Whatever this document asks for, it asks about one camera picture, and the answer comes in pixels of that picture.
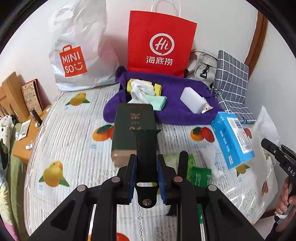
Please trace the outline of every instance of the human hand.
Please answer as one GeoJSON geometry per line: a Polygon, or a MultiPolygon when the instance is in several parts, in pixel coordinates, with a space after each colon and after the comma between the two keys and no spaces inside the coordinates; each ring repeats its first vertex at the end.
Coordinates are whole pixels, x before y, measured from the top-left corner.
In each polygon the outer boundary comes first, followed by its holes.
{"type": "MultiPolygon", "coordinates": [[[[287,177],[284,181],[284,185],[282,188],[281,195],[279,196],[279,201],[276,204],[276,212],[278,214],[283,214],[287,211],[288,204],[296,205],[296,195],[289,198],[289,177],[287,177]]],[[[296,212],[296,207],[294,206],[292,210],[289,212],[287,217],[283,220],[283,222],[276,227],[277,232],[283,232],[289,223],[291,222],[294,214],[296,212]]]]}

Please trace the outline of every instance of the purple cloth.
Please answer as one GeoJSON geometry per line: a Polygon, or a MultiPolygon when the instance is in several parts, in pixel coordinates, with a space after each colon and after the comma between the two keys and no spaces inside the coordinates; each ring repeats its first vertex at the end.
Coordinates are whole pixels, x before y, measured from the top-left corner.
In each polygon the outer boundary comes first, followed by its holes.
{"type": "Polygon", "coordinates": [[[218,111],[223,111],[208,87],[200,81],[165,74],[129,72],[124,68],[119,68],[116,80],[122,85],[123,89],[119,90],[105,105],[103,117],[106,122],[114,122],[118,103],[126,103],[131,100],[131,95],[126,91],[126,87],[127,82],[132,78],[147,80],[162,86],[161,95],[166,96],[167,100],[162,111],[154,112],[156,122],[186,126],[209,125],[218,111]],[[193,114],[180,100],[185,87],[194,89],[207,100],[213,109],[204,114],[193,114]]]}

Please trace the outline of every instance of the wooden headboard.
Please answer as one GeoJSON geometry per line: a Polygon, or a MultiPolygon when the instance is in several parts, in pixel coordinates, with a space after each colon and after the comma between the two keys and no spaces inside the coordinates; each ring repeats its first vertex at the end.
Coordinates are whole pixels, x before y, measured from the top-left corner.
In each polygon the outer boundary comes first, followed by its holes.
{"type": "Polygon", "coordinates": [[[13,72],[3,81],[0,87],[0,116],[15,115],[20,123],[25,122],[29,116],[28,108],[22,95],[23,82],[13,72]]]}

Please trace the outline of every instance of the gray plaid fabric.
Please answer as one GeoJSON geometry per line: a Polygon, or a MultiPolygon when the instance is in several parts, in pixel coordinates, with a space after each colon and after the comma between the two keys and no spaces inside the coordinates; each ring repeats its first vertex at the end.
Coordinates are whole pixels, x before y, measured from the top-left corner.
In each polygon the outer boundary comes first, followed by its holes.
{"type": "Polygon", "coordinates": [[[253,124],[256,119],[244,104],[249,67],[225,51],[218,53],[214,90],[220,106],[227,112],[235,113],[241,123],[253,124]]]}

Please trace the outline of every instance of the metal screw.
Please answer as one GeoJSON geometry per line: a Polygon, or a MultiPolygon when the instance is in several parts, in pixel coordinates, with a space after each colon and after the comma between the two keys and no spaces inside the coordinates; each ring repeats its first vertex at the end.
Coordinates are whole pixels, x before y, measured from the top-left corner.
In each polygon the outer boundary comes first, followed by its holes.
{"type": "Polygon", "coordinates": [[[150,206],[152,204],[152,201],[150,199],[144,199],[142,203],[145,206],[150,206]]]}
{"type": "Polygon", "coordinates": [[[177,183],[180,183],[180,182],[183,181],[183,178],[180,177],[180,176],[176,176],[176,177],[174,177],[174,181],[177,182],[177,183]]]}
{"type": "Polygon", "coordinates": [[[78,192],[83,192],[85,189],[86,189],[85,185],[79,185],[79,186],[77,187],[77,191],[78,191],[78,192]]]}
{"type": "Polygon", "coordinates": [[[217,187],[215,185],[209,185],[208,186],[208,189],[212,192],[216,191],[217,190],[217,187]]]}
{"type": "Polygon", "coordinates": [[[112,177],[111,181],[112,181],[113,183],[120,182],[120,177],[112,177]]]}

